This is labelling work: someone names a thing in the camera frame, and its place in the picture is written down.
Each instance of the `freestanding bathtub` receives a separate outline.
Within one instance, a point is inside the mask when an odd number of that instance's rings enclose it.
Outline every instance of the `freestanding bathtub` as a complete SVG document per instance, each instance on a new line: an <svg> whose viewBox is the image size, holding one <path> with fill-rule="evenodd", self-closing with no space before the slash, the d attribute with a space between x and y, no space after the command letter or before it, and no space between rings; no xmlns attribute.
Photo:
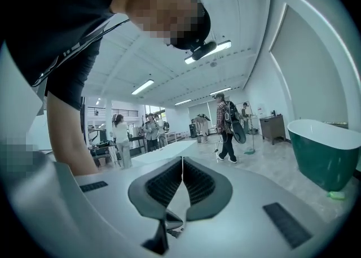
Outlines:
<svg viewBox="0 0 361 258"><path fill-rule="evenodd" d="M352 177L361 147L361 133L316 120L288 124L302 174L327 191L340 191Z"/></svg>

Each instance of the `black cap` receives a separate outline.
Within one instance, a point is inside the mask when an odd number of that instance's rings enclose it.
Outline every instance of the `black cap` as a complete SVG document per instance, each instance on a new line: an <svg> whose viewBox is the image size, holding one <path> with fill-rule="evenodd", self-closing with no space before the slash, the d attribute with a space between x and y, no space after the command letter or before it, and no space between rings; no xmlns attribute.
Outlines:
<svg viewBox="0 0 361 258"><path fill-rule="evenodd" d="M224 93L217 93L214 98L224 98Z"/></svg>
<svg viewBox="0 0 361 258"><path fill-rule="evenodd" d="M195 50L204 44L210 32L210 17L202 3L199 4L198 17L194 18L191 30L184 32L182 38L172 38L170 43L182 50Z"/></svg>

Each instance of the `wooden cabinet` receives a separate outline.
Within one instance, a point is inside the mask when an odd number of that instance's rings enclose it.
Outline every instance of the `wooden cabinet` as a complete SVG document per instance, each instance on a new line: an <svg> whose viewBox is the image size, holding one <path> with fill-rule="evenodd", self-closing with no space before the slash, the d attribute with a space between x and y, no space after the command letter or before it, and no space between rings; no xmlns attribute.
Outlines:
<svg viewBox="0 0 361 258"><path fill-rule="evenodd" d="M286 132L284 129L283 116L270 116L264 119L259 119L261 123L262 137L272 140L272 145L275 144L275 138L283 137L286 140Z"/></svg>

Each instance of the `plaid shirt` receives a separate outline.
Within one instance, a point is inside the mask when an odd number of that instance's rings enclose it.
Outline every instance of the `plaid shirt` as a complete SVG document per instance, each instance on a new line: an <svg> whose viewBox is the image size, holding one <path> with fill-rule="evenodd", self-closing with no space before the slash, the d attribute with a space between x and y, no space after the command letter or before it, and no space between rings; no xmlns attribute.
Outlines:
<svg viewBox="0 0 361 258"><path fill-rule="evenodd" d="M219 132L226 131L227 134L231 134L231 125L224 120L224 111L226 107L227 105L225 102L221 102L217 107L217 129L219 129Z"/></svg>

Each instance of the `guitar case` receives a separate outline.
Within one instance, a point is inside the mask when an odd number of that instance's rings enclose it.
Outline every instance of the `guitar case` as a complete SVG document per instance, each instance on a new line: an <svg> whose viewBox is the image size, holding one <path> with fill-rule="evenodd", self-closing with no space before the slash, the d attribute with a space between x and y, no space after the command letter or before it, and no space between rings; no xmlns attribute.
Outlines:
<svg viewBox="0 0 361 258"><path fill-rule="evenodd" d="M246 135L241 126L241 117L236 106L230 101L226 101L226 106L224 120L231 125L231 130L237 143L245 143Z"/></svg>

